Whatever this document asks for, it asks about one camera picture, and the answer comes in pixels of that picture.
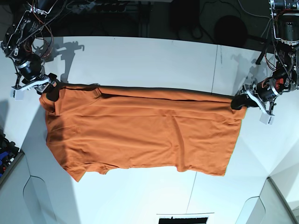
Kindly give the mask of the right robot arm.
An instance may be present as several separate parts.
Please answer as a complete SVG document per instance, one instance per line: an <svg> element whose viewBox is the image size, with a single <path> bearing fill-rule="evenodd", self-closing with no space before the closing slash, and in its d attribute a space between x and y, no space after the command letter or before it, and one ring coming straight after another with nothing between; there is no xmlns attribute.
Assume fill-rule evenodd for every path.
<svg viewBox="0 0 299 224"><path fill-rule="evenodd" d="M57 85L57 76L44 71L45 58L52 52L54 37L49 42L44 41L47 46L44 53L33 51L37 34L43 29L51 33L49 24L61 14L58 11L47 19L56 4L55 0L28 0L22 17L7 29L0 44L5 57L14 65L16 82L11 87L11 97L15 100L23 100L25 91L35 89L41 95L51 92Z"/></svg>

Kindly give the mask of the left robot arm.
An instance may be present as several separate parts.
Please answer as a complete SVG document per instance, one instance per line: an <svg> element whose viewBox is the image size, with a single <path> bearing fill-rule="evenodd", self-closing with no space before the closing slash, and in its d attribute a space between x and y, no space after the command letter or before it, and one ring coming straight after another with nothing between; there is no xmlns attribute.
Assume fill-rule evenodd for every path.
<svg viewBox="0 0 299 224"><path fill-rule="evenodd" d="M269 116L273 115L275 100L285 92L299 88L299 2L297 0L270 0L271 35L267 38L256 60L260 65L267 58L269 46L274 48L276 65L266 61L272 75L261 82L254 80L244 84L232 102L233 110L258 107Z"/></svg>

